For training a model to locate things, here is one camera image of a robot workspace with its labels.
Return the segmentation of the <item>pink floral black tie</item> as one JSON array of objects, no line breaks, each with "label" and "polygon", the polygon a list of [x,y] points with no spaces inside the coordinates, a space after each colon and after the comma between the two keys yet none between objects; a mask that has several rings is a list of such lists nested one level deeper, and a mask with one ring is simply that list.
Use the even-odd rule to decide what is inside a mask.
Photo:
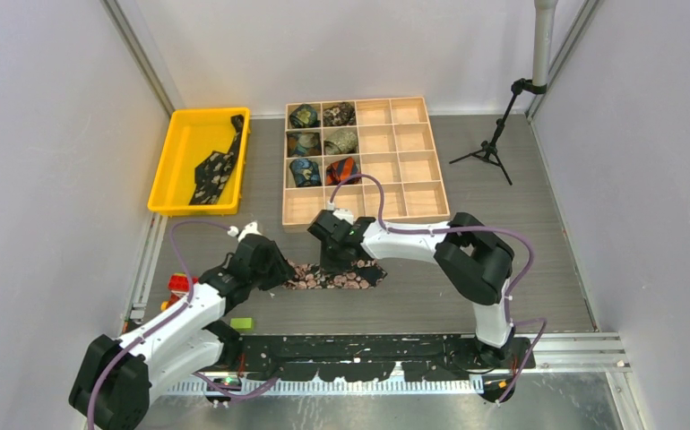
[{"label": "pink floral black tie", "polygon": [[294,276],[282,286],[289,290],[370,289],[386,277],[376,260],[358,260],[344,271],[327,271],[320,264],[293,264]]}]

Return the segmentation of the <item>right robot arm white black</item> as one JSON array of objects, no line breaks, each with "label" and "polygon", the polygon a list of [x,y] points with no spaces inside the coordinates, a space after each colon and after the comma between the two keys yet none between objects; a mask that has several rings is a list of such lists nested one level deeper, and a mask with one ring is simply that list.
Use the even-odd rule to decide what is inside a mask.
[{"label": "right robot arm white black", "polygon": [[437,265],[461,296],[472,303],[479,361],[499,367],[513,353],[514,328],[506,314],[505,290],[513,249],[488,231],[467,231],[481,223],[465,212],[432,224],[355,219],[347,210],[322,210],[307,228],[320,241],[320,263],[341,273],[359,261],[401,259]]}]

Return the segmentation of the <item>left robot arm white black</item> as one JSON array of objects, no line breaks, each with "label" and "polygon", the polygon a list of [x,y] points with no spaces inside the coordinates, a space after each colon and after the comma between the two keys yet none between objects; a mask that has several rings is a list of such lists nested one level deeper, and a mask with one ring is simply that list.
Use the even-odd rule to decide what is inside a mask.
[{"label": "left robot arm white black", "polygon": [[255,290],[269,290],[295,271],[257,222],[224,226],[237,248],[226,262],[189,278],[184,297],[139,328],[87,347],[69,404],[89,429],[134,429],[166,389],[207,366],[232,369],[239,334],[223,317]]}]

